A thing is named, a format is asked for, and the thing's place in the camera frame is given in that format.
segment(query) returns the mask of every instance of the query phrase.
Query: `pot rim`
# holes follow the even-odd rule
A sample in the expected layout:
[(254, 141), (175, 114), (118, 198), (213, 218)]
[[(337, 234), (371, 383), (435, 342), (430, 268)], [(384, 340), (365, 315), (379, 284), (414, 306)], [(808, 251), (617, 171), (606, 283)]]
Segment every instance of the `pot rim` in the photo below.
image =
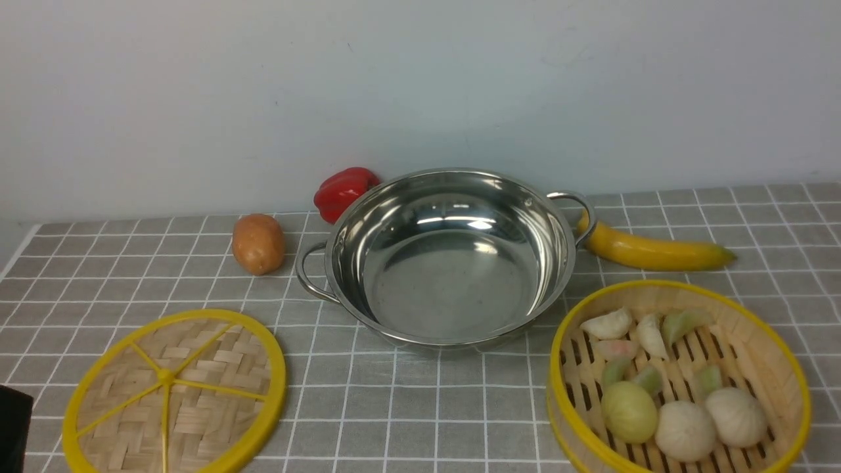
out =
[[(470, 173), (470, 174), (480, 174), (487, 176), (489, 178), (497, 178), (500, 180), (505, 180), (510, 183), (514, 183), (522, 187), (523, 189), (529, 191), (533, 194), (533, 198), (540, 201), (543, 205), (543, 208), (546, 209), (549, 213), (551, 213), (556, 220), (558, 221), (561, 232), (563, 233), (564, 243), (567, 247), (567, 258), (564, 262), (563, 272), (558, 278), (558, 282), (555, 284), (554, 290), (549, 293), (546, 298), (544, 299), (543, 303), (537, 307), (534, 307), (530, 312), (526, 314), (526, 316), (522, 317), (520, 320), (515, 322), (508, 323), (503, 327), (496, 328), (492, 332), (484, 333), (478, 337), (453, 337), (453, 338), (433, 338), (433, 337), (419, 337), (415, 335), (410, 335), (407, 333), (396, 331), (392, 328), (386, 327), (379, 322), (374, 321), (365, 312), (359, 311), (355, 305), (353, 305), (350, 300), (345, 296), (344, 291), (342, 290), (341, 286), (338, 284), (338, 280), (336, 279), (336, 272), (333, 270), (333, 251), (332, 248), (336, 245), (336, 240), (339, 235), (339, 230), (345, 225), (345, 223), (351, 220), (354, 216), (356, 210), (362, 206), (366, 201), (371, 199), (373, 195), (375, 195), (380, 189), (398, 183), (400, 181), (404, 181), (411, 178), (418, 178), (420, 176), (425, 176), (429, 174), (440, 174), (440, 173)], [(464, 347), (464, 346), (471, 346), (478, 343), (488, 342), (490, 340), (494, 340), (499, 337), (503, 337), (511, 332), (514, 332), (521, 327), (527, 326), (531, 324), (536, 318), (538, 318), (543, 312), (545, 312), (550, 306), (555, 304), (558, 301), (563, 290), (566, 289), (567, 284), (569, 283), (570, 278), (572, 277), (572, 272), (575, 266), (575, 256), (576, 256), (576, 246), (575, 246), (575, 238), (572, 231), (572, 226), (567, 222), (566, 218), (563, 216), (563, 213), (560, 209), (545, 195), (539, 194), (531, 185), (522, 182), (519, 179), (512, 178), (507, 176), (503, 173), (496, 173), (487, 171), (484, 169), (479, 169), (475, 167), (434, 167), (430, 169), (424, 169), (421, 171), (415, 171), (412, 173), (403, 174), (396, 178), (392, 178), (389, 181), (383, 182), (370, 188), (365, 194), (353, 201), (353, 203), (348, 206), (348, 208), (341, 214), (341, 217), (338, 221), (336, 221), (335, 225), (333, 226), (333, 230), (331, 230), (330, 235), (327, 238), (325, 246), (325, 274), (327, 277), (327, 282), (330, 285), (330, 288), (333, 290), (334, 296), (341, 302), (341, 306), (345, 308), (346, 311), (350, 312), (354, 318), (360, 321), (363, 325), (367, 326), (368, 328), (373, 329), (376, 332), (381, 333), (382, 335), (392, 338), (394, 340), (398, 340), (403, 343), (414, 343), (418, 345), (424, 345), (427, 347), (434, 347), (434, 348), (456, 348), (456, 347)]]

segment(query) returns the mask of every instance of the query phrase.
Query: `black object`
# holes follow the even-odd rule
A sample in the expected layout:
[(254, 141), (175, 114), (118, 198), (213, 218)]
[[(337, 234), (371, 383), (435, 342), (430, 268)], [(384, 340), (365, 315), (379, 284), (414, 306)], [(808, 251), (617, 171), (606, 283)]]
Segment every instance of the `black object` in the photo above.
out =
[(26, 437), (35, 399), (0, 385), (0, 471), (23, 473)]

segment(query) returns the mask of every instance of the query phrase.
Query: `red bell pepper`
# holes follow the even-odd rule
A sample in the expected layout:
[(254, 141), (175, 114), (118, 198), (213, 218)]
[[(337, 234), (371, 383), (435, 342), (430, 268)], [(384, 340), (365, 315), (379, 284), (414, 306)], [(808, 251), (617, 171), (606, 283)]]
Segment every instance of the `red bell pepper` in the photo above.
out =
[(315, 192), (313, 203), (321, 218), (332, 225), (354, 200), (379, 183), (379, 178), (366, 168), (349, 167), (324, 181)]

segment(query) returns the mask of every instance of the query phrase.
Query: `yellow spoke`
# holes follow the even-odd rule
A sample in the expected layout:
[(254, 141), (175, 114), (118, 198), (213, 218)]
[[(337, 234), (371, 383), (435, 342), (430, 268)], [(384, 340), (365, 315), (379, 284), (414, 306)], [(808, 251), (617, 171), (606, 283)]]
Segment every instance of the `yellow spoke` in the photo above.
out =
[(163, 473), (169, 473), (169, 393), (172, 385), (163, 386), (163, 412), (161, 412), (161, 454), (163, 455)]
[(155, 370), (156, 373), (161, 372), (161, 367), (158, 366), (157, 363), (155, 363), (155, 360), (149, 358), (149, 355), (147, 355), (146, 352), (143, 351), (142, 348), (137, 346), (136, 343), (131, 342), (131, 343), (129, 343), (129, 346), (132, 347), (137, 352), (137, 354), (139, 354), (140, 357), (143, 358), (149, 364), (149, 366), (152, 367), (153, 370)]
[(204, 342), (204, 343), (202, 344), (202, 346), (198, 347), (198, 349), (197, 349), (195, 352), (193, 352), (193, 354), (191, 354), (190, 356), (188, 356), (188, 357), (187, 357), (187, 359), (185, 359), (185, 360), (184, 360), (184, 362), (183, 362), (183, 363), (181, 363), (181, 365), (180, 365), (180, 366), (178, 366), (178, 368), (177, 368), (175, 371), (173, 371), (173, 374), (174, 374), (175, 376), (178, 376), (178, 373), (181, 373), (181, 372), (182, 372), (185, 368), (187, 368), (187, 367), (188, 367), (188, 366), (189, 366), (189, 365), (193, 362), (193, 360), (195, 360), (196, 358), (198, 358), (198, 356), (199, 356), (199, 355), (200, 355), (200, 354), (201, 354), (201, 353), (202, 353), (202, 352), (203, 352), (203, 351), (204, 351), (207, 347), (209, 347), (209, 346), (210, 346), (210, 344), (211, 344), (211, 343), (215, 342), (215, 341), (216, 341), (216, 339), (217, 339), (217, 338), (219, 338), (219, 337), (221, 337), (221, 336), (222, 336), (225, 332), (228, 332), (228, 329), (229, 329), (229, 328), (231, 328), (231, 327), (233, 327), (233, 326), (234, 326), (234, 322), (231, 322), (231, 323), (229, 323), (228, 325), (226, 325), (226, 326), (225, 326), (225, 328), (223, 328), (222, 330), (219, 330), (217, 333), (215, 333), (215, 335), (213, 335), (213, 337), (211, 337), (211, 338), (210, 338), (210, 340), (208, 340), (207, 342)]
[(100, 423), (102, 423), (105, 419), (107, 419), (107, 418), (113, 416), (114, 414), (116, 414), (117, 412), (125, 409), (129, 404), (132, 404), (132, 403), (136, 402), (141, 397), (149, 394), (150, 392), (153, 392), (154, 390), (158, 389), (159, 387), (161, 387), (161, 382), (160, 381), (156, 382), (154, 385), (149, 386), (148, 388), (141, 391), (140, 393), (135, 394), (134, 396), (130, 397), (128, 401), (120, 404), (119, 406), (116, 406), (114, 409), (111, 409), (110, 411), (105, 412), (105, 414), (103, 414), (99, 419), (93, 421), (91, 424), (87, 425), (85, 428), (80, 430), (76, 434), (76, 437), (80, 438), (85, 433), (88, 433), (92, 428), (94, 428), (97, 425), (99, 425)]
[(185, 386), (192, 386), (194, 388), (201, 388), (201, 389), (210, 389), (213, 391), (224, 392), (225, 394), (232, 394), (234, 396), (243, 396), (243, 397), (250, 397), (251, 399), (257, 399), (258, 401), (265, 401), (266, 397), (262, 394), (256, 394), (253, 392), (248, 391), (241, 391), (235, 388), (229, 388), (225, 386), (217, 386), (217, 385), (206, 385), (204, 383), (198, 383), (196, 381), (187, 381), (187, 380), (175, 380), (175, 384), (177, 385), (185, 385)]

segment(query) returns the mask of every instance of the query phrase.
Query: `banana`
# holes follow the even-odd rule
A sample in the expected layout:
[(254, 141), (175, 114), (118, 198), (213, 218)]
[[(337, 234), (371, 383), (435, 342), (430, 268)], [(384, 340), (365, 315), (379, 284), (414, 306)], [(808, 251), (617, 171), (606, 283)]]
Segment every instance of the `banana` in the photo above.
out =
[[(579, 234), (589, 223), (584, 212)], [(647, 271), (712, 271), (736, 260), (736, 254), (711, 242), (675, 242), (632, 235), (598, 222), (587, 240), (587, 249), (600, 258)]]

